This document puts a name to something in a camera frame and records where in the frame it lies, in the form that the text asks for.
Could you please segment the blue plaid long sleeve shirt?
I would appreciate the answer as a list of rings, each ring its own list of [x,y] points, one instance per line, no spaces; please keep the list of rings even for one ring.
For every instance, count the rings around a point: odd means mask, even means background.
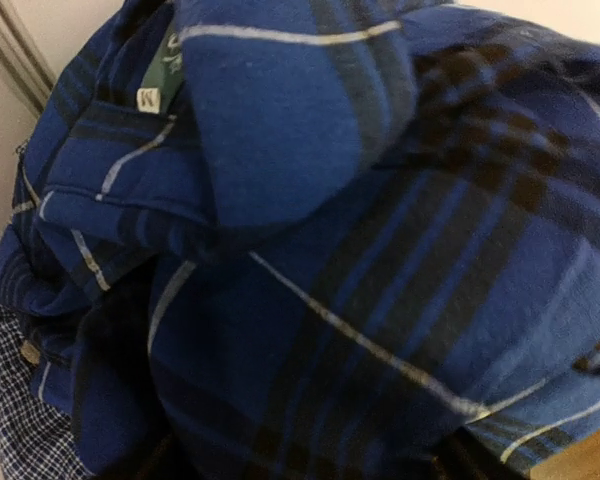
[[[600,45],[452,1],[127,1],[0,310],[95,479],[502,474],[600,429]]]

